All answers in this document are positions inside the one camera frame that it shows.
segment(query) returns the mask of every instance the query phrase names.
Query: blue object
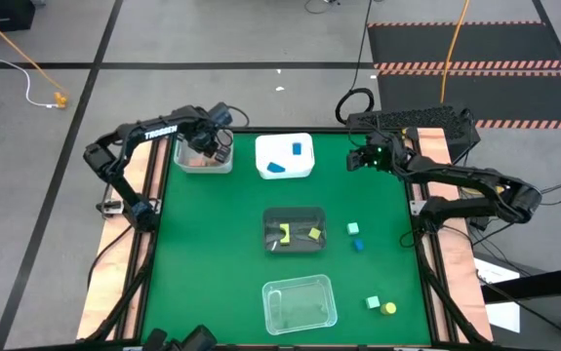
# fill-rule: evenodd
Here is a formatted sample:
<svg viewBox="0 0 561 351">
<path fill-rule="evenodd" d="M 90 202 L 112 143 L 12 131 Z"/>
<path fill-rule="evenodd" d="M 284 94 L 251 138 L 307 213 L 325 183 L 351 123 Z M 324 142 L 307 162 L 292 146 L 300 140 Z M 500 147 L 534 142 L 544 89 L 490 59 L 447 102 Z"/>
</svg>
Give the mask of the blue object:
<svg viewBox="0 0 561 351">
<path fill-rule="evenodd" d="M 293 154 L 294 155 L 301 155 L 301 142 L 294 142 L 293 143 Z"/>
<path fill-rule="evenodd" d="M 365 244 L 362 242 L 362 239 L 354 239 L 354 249 L 359 253 L 365 250 Z"/>
<path fill-rule="evenodd" d="M 274 164 L 273 162 L 269 162 L 269 165 L 267 165 L 267 170 L 272 173 L 283 173 L 286 171 L 284 167 L 278 164 Z"/>
</svg>

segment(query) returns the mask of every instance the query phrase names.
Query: concrete floor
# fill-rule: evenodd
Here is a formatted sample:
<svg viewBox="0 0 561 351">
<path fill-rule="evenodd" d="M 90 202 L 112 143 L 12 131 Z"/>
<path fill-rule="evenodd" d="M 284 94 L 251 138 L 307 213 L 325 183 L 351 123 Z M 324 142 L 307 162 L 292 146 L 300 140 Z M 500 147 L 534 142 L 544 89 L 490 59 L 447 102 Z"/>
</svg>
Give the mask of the concrete floor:
<svg viewBox="0 0 561 351">
<path fill-rule="evenodd" d="M 11 37 L 38 61 L 91 62 L 113 1 L 48 0 L 33 29 Z M 561 40 L 561 1 L 542 2 Z M 385 0 L 374 3 L 371 21 L 455 20 L 462 3 Z M 126 0 L 105 61 L 355 61 L 367 1 L 344 1 L 319 16 L 305 13 L 302 5 L 298 0 Z M 538 18 L 531 0 L 474 0 L 467 15 L 468 20 Z M 1 40 L 0 57 L 19 60 Z M 370 59 L 365 45 L 363 60 Z M 50 100 L 53 89 L 35 73 L 31 95 Z M 72 103 L 78 101 L 87 70 L 49 73 L 70 90 Z M 373 74 L 361 70 L 357 86 L 376 89 Z M 352 76 L 343 69 L 101 71 L 6 347 L 68 343 L 76 335 L 101 232 L 93 205 L 103 185 L 82 161 L 85 145 L 120 123 L 220 100 L 246 110 L 253 126 L 335 126 L 335 105 Z M 0 70 L 0 316 L 76 107 L 33 107 L 23 100 L 23 90 L 19 72 Z M 362 109 L 363 103 L 352 101 L 346 111 Z M 469 164 L 538 187 L 561 182 L 561 131 L 479 133 L 483 141 Z M 547 201 L 560 198 L 561 190 Z M 514 261 L 560 269 L 561 205 L 541 208 L 531 223 L 510 228 L 494 242 Z"/>
</svg>

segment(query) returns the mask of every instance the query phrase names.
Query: transparent plastic box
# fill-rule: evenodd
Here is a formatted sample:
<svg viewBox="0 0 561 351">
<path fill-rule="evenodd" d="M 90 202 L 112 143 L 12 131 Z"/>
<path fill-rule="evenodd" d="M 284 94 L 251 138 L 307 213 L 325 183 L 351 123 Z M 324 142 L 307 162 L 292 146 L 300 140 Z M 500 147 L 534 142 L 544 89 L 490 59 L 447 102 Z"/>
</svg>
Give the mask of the transparent plastic box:
<svg viewBox="0 0 561 351">
<path fill-rule="evenodd" d="M 224 145 L 231 144 L 233 141 L 231 131 L 218 133 L 219 142 Z M 221 164 L 214 159 L 208 158 L 203 154 L 193 151 L 186 140 L 176 142 L 176 152 L 174 152 L 174 162 L 179 167 L 191 174 L 227 174 L 232 171 L 232 157 L 234 154 L 234 144 L 230 145 L 230 154 Z"/>
<path fill-rule="evenodd" d="M 323 274 L 265 284 L 262 305 L 265 326 L 272 335 L 326 328 L 337 323 L 332 283 Z"/>
</svg>

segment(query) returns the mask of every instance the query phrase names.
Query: green table surface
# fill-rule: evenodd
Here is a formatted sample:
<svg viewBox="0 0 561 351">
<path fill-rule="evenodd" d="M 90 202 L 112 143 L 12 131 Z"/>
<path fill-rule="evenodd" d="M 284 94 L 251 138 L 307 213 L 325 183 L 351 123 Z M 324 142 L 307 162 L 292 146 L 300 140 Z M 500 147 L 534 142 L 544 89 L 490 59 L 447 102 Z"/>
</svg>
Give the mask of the green table surface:
<svg viewBox="0 0 561 351">
<path fill-rule="evenodd" d="M 173 161 L 167 177 L 156 258 L 142 338 L 160 328 L 183 339 L 197 325 L 219 343 L 429 344 L 415 251 L 399 237 L 411 228 L 404 185 L 373 169 L 348 172 L 346 135 L 313 135 L 315 167 L 306 178 L 264 180 L 255 165 L 257 135 L 234 137 L 227 175 L 184 173 Z M 262 213 L 273 207 L 320 207 L 327 247 L 318 253 L 269 253 Z M 357 222 L 356 252 L 347 234 Z M 262 286 L 325 274 L 339 319 L 330 328 L 271 335 L 265 329 Z M 394 302 L 383 316 L 366 298 Z"/>
</svg>

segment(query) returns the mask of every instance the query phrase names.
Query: yellow block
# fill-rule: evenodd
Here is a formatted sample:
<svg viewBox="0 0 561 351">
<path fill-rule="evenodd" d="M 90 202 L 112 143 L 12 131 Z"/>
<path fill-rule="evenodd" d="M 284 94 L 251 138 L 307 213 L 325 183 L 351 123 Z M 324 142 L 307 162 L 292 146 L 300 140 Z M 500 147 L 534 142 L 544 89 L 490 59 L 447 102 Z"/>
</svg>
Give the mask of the yellow block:
<svg viewBox="0 0 561 351">
<path fill-rule="evenodd" d="M 280 245 L 291 244 L 291 236 L 289 235 L 289 223 L 280 224 L 280 229 L 284 231 L 284 238 L 280 239 Z"/>
<path fill-rule="evenodd" d="M 397 312 L 397 306 L 392 302 L 387 302 L 380 307 L 380 312 L 383 315 L 395 314 L 395 312 Z"/>
<path fill-rule="evenodd" d="M 310 233 L 308 233 L 308 237 L 319 240 L 319 236 L 321 235 L 321 230 L 317 228 L 310 228 Z"/>
</svg>

